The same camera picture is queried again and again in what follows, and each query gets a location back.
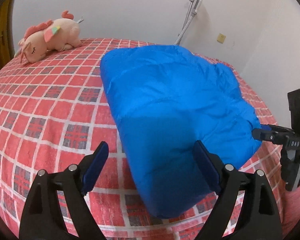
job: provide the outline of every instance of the bed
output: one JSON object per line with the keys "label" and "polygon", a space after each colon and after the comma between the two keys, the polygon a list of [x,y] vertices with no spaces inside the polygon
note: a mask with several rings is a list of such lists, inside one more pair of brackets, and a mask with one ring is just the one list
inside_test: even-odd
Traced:
{"label": "bed", "polygon": [[[209,194],[178,218],[152,217],[136,191],[103,92],[99,69],[102,56],[115,48],[149,43],[119,39],[84,39],[82,43],[80,48],[52,52],[34,64],[25,59],[20,64],[13,59],[0,70],[1,218],[18,235],[25,199],[37,171],[63,171],[106,141],[109,158],[94,189],[85,197],[104,235],[108,239],[194,239],[207,220],[216,195]],[[264,102],[231,65],[224,64],[237,77],[242,96],[255,108],[260,122],[276,124]],[[265,171],[286,234],[300,218],[300,187],[292,193],[284,190],[280,150],[279,146],[264,142],[241,170]],[[68,231],[75,235],[62,192],[58,196]],[[236,225],[243,196],[240,192],[225,234]]]}

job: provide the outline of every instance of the stuffed toy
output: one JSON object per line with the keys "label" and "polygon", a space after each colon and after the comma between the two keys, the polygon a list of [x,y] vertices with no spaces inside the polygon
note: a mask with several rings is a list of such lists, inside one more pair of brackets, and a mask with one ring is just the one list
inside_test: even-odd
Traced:
{"label": "stuffed toy", "polygon": [[64,51],[80,47],[82,43],[79,39],[79,23],[83,20],[81,18],[77,22],[74,21],[74,16],[68,12],[62,12],[61,19],[48,20],[37,26],[29,27],[19,41],[18,45],[21,48],[14,57],[20,55],[20,63],[23,56],[28,62],[35,63],[44,59],[47,50]]}

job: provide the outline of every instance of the metal screw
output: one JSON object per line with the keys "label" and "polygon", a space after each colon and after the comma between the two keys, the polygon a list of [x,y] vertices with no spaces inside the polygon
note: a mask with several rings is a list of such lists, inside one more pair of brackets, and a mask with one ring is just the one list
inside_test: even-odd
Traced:
{"label": "metal screw", "polygon": [[231,164],[226,164],[225,168],[226,168],[227,171],[233,171],[234,170],[234,167]]}
{"label": "metal screw", "polygon": [[260,177],[262,177],[262,176],[264,176],[264,171],[262,171],[262,170],[257,170],[257,174],[260,176]]}
{"label": "metal screw", "polygon": [[46,173],[45,170],[39,170],[39,171],[38,171],[38,175],[39,175],[40,177],[43,176],[45,173]]}
{"label": "metal screw", "polygon": [[68,169],[69,171],[75,171],[77,168],[78,168],[77,164],[71,164]]}

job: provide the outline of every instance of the white wall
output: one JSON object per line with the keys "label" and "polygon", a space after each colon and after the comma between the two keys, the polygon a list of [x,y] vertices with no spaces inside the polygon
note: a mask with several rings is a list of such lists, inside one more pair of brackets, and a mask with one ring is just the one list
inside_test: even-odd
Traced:
{"label": "white wall", "polygon": [[[181,45],[218,57],[239,71],[257,45],[270,0],[203,0]],[[12,31],[15,49],[25,30],[68,9],[84,17],[81,37],[113,37],[173,44],[189,0],[15,0]],[[224,44],[217,42],[226,35]]]}
{"label": "white wall", "polygon": [[291,125],[287,93],[300,88],[300,5],[271,0],[270,13],[242,78],[264,100],[279,125]]}
{"label": "white wall", "polygon": [[[15,49],[25,30],[68,9],[81,16],[81,37],[172,44],[188,0],[15,0]],[[226,35],[224,44],[216,41]],[[290,125],[287,92],[300,88],[300,5],[296,0],[203,0],[181,45],[232,64],[280,125]]]}

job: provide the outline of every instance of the door handle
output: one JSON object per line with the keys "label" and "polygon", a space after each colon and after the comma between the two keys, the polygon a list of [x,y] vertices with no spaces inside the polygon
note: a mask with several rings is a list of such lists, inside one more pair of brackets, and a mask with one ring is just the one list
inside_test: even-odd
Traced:
{"label": "door handle", "polygon": [[1,38],[2,45],[4,46],[5,45],[5,42],[4,42],[4,31],[1,31],[0,38]]}

